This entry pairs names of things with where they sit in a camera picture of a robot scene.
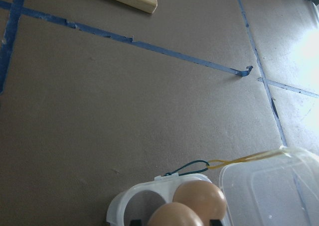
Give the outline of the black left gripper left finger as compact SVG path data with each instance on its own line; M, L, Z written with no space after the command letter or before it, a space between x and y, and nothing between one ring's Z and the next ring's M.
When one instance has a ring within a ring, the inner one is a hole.
M131 220L130 226L141 226L141 220Z

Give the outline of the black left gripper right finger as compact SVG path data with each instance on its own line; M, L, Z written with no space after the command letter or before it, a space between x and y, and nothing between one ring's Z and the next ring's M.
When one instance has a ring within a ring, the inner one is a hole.
M210 226L223 226L221 220L210 220Z

